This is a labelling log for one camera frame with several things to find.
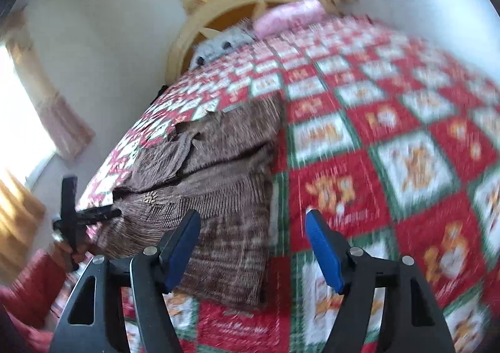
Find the left hand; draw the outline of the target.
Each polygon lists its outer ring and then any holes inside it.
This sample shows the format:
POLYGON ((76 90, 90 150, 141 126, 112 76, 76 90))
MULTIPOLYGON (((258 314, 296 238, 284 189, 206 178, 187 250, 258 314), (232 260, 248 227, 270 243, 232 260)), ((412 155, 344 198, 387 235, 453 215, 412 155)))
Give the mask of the left hand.
POLYGON ((76 266, 85 260, 85 256, 93 249, 89 236, 84 236, 81 244, 74 250, 67 241, 53 241, 50 256, 66 273, 72 273, 76 266))

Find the red sleeve left forearm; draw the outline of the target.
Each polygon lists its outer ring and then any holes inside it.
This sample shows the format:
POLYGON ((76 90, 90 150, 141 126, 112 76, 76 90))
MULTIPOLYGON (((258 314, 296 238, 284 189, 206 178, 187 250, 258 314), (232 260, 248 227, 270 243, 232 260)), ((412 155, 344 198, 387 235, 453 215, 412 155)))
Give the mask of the red sleeve left forearm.
POLYGON ((53 334, 44 329, 67 273, 39 250, 10 286, 1 287, 1 351, 47 352, 53 334))

